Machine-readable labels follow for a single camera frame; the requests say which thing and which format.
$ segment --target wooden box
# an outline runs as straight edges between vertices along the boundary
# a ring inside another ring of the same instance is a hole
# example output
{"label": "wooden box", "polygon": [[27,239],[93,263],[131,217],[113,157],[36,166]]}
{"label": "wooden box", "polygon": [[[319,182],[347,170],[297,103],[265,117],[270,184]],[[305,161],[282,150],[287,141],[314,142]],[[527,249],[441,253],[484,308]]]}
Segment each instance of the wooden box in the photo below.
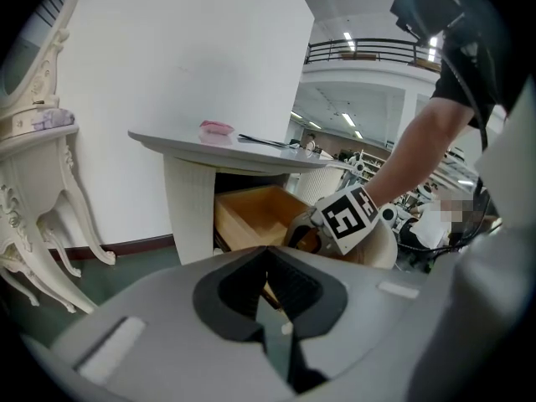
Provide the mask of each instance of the wooden box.
{"label": "wooden box", "polygon": [[309,206],[279,186],[221,193],[214,226],[231,250],[281,245],[292,220]]}

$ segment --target baseboard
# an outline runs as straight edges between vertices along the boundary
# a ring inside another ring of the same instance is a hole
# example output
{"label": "baseboard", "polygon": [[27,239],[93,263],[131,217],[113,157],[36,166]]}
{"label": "baseboard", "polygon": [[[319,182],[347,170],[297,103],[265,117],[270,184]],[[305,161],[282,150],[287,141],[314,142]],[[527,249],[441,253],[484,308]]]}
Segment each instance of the baseboard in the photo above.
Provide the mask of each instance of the baseboard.
{"label": "baseboard", "polygon": [[[162,235],[160,237],[145,238],[143,240],[127,241],[125,243],[116,243],[114,245],[102,245],[105,251],[113,251],[116,256],[133,255],[144,251],[163,249],[164,247],[175,246],[173,234]],[[85,247],[68,247],[65,249],[70,260],[96,259],[93,252],[88,246]],[[50,249],[50,254],[56,260],[60,260],[58,251]]]}

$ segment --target human arm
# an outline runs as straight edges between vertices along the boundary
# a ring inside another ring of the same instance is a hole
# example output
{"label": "human arm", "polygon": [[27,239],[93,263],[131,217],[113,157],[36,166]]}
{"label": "human arm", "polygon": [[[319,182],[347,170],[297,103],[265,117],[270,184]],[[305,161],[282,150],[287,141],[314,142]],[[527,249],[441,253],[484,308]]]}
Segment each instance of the human arm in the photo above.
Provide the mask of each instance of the human arm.
{"label": "human arm", "polygon": [[365,186],[376,207],[423,183],[472,117],[471,107],[445,98],[431,98],[408,125],[389,159]]}

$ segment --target railing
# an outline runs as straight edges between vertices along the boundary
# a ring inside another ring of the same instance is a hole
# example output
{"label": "railing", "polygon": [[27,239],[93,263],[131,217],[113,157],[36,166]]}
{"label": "railing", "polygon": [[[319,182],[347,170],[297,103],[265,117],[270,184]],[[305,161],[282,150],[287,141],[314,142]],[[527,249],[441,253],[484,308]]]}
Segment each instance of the railing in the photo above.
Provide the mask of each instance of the railing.
{"label": "railing", "polygon": [[429,61],[430,48],[423,48],[413,42],[396,39],[341,39],[320,44],[309,44],[305,64],[317,61],[361,60],[394,61],[440,72],[441,58],[434,55]]}

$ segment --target pink object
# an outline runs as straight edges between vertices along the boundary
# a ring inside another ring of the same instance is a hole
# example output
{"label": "pink object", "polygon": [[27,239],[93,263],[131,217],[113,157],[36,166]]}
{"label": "pink object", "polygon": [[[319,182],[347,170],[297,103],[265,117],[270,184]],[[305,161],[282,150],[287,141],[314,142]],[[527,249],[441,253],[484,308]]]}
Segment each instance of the pink object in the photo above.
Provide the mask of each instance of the pink object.
{"label": "pink object", "polygon": [[222,134],[228,136],[235,129],[231,125],[224,124],[217,121],[203,121],[200,125],[204,132],[211,132],[213,134]]}

